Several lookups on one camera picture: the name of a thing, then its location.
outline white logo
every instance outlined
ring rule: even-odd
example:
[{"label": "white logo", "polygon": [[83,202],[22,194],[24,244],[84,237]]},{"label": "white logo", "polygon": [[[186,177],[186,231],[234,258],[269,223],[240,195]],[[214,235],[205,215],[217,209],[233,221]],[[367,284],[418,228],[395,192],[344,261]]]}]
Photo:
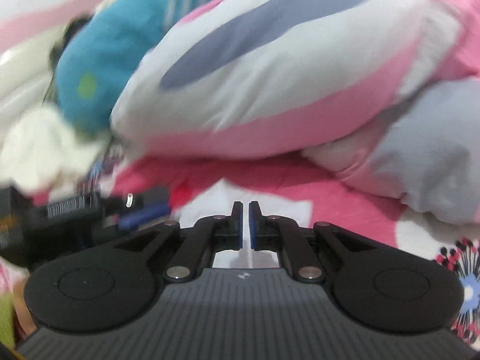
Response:
[{"label": "white logo", "polygon": [[242,280],[246,280],[251,276],[251,274],[249,274],[248,272],[243,272],[242,274],[238,274],[237,276]]}]

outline ribbed gray surface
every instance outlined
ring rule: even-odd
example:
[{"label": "ribbed gray surface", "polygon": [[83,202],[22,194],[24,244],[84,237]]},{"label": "ribbed gray surface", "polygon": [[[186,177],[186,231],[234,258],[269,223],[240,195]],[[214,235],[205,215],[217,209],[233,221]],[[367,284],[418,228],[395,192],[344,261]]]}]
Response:
[{"label": "ribbed gray surface", "polygon": [[27,360],[467,360],[474,354],[447,330],[416,337],[370,331],[340,313],[322,287],[297,283],[283,269],[205,269],[192,283],[168,286],[128,326],[83,337],[41,329],[20,353]]}]

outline teal fabric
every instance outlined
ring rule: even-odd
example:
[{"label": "teal fabric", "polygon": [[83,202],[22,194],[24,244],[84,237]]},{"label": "teal fabric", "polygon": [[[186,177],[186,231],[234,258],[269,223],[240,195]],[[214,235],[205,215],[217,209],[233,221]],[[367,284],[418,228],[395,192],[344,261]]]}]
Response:
[{"label": "teal fabric", "polygon": [[186,14],[210,0],[117,0],[67,46],[55,80],[68,121],[89,133],[110,126],[110,113],[151,48]]}]

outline gray oval patch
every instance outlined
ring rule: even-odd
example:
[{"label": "gray oval patch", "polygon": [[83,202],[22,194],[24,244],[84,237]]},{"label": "gray oval patch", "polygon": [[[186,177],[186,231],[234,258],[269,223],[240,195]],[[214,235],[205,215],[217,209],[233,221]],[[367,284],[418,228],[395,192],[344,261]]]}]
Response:
[{"label": "gray oval patch", "polygon": [[190,84],[274,41],[296,25],[343,12],[364,1],[270,0],[201,39],[165,73],[160,88]]}]

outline green spot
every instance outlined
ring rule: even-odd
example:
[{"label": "green spot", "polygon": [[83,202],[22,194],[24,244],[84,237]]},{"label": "green spot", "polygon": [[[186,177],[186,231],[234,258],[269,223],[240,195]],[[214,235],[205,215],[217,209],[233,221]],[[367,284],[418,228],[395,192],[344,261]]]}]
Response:
[{"label": "green spot", "polygon": [[97,79],[93,75],[93,73],[87,72],[83,74],[82,78],[80,79],[80,83],[77,87],[78,95],[84,99],[88,100],[93,97],[95,91],[97,90]]}]

